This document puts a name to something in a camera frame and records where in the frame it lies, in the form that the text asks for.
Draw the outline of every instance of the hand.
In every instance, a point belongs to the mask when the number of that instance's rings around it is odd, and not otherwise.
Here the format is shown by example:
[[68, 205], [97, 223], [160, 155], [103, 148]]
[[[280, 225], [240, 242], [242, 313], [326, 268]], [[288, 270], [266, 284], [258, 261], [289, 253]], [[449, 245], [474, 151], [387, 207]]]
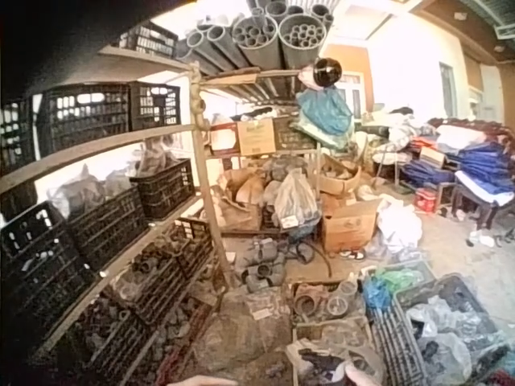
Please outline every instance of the hand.
[[345, 364], [345, 375], [348, 376], [356, 386], [380, 386], [373, 377], [358, 370], [352, 363]]
[[214, 378], [212, 376], [194, 376], [187, 380], [183, 380], [177, 384], [168, 384], [167, 386], [237, 386], [235, 380], [224, 380], [222, 378]]

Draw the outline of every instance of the red container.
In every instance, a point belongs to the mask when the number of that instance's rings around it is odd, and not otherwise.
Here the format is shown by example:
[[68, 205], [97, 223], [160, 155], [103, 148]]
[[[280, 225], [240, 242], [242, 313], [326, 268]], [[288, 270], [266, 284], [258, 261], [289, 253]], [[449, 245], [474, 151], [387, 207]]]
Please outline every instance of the red container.
[[419, 188], [415, 192], [415, 207], [425, 213], [433, 213], [435, 211], [436, 191], [431, 189]]

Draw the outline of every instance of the black helmet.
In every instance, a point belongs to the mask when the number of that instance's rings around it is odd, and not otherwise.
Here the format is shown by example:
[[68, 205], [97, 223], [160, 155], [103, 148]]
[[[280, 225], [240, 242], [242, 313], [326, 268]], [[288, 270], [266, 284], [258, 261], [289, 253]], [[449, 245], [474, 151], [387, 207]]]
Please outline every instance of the black helmet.
[[313, 79], [320, 87], [329, 87], [341, 78], [341, 65], [338, 60], [322, 58], [313, 67]]

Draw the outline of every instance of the orange wall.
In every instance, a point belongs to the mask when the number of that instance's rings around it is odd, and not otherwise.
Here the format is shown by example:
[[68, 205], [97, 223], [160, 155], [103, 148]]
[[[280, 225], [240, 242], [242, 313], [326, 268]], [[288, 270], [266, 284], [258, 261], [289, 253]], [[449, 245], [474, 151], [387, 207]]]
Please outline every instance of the orange wall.
[[505, 103], [505, 125], [515, 132], [515, 64], [498, 66]]
[[370, 71], [369, 50], [364, 47], [329, 45], [323, 57], [338, 60], [344, 71], [361, 72], [365, 80], [365, 100], [367, 110], [373, 107], [372, 73]]

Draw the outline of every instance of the window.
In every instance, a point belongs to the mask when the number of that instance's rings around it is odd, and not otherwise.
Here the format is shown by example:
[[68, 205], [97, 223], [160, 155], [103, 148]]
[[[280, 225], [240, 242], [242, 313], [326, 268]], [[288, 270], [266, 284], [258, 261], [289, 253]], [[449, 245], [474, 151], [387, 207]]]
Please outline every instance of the window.
[[361, 114], [366, 111], [363, 74], [345, 72], [335, 86], [340, 90], [344, 90], [342, 97], [351, 109], [354, 119], [359, 121]]
[[483, 93], [470, 87], [468, 90], [468, 119], [483, 119]]
[[445, 113], [447, 117], [456, 117], [458, 115], [456, 111], [456, 86], [452, 67], [440, 63], [440, 75], [442, 77], [443, 107], [445, 108]]

